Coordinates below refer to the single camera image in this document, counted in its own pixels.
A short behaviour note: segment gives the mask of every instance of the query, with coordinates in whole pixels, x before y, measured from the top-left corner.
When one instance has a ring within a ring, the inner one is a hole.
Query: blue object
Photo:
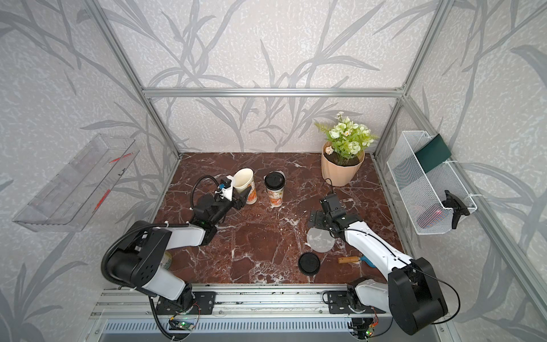
[[[364,261],[366,262],[366,264],[372,268],[376,268],[376,266],[374,266],[374,264],[372,262],[370,262],[370,260],[368,260],[368,258],[366,256],[362,256],[361,257],[361,261]]]

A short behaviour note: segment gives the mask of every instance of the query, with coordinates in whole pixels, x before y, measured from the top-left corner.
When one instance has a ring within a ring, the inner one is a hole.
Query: pink plant pot
[[[328,146],[331,146],[330,141],[327,141],[325,145],[323,145],[323,149],[321,151],[321,173],[323,175],[323,179],[330,178],[330,180],[333,181],[333,187],[343,187],[351,182],[357,171],[359,171],[363,160],[365,160],[365,153],[361,151],[357,155],[357,158],[360,161],[359,164],[355,166],[339,166],[329,162],[327,158],[325,158],[324,153]]]

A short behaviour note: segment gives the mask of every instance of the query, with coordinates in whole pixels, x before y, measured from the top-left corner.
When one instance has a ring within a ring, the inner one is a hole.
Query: metal rail
[[[146,97],[401,97],[396,88],[145,88]]]

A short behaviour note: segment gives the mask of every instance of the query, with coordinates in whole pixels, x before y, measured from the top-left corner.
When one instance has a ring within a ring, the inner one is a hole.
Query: vent grille
[[[167,319],[160,320],[166,330]],[[193,333],[348,332],[349,318],[200,318]],[[104,334],[157,333],[152,319],[109,319]]]

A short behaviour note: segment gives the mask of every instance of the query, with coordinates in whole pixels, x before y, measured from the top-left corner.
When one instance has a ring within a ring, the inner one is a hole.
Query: paper cup
[[[283,189],[285,188],[285,174],[282,171],[270,172],[264,177],[266,192],[270,198],[272,207],[280,207],[283,204]]]
[[[251,192],[247,196],[247,204],[253,204],[257,201],[257,189],[254,186],[253,170],[241,169],[234,175],[234,188],[238,193],[242,193],[251,187]]]

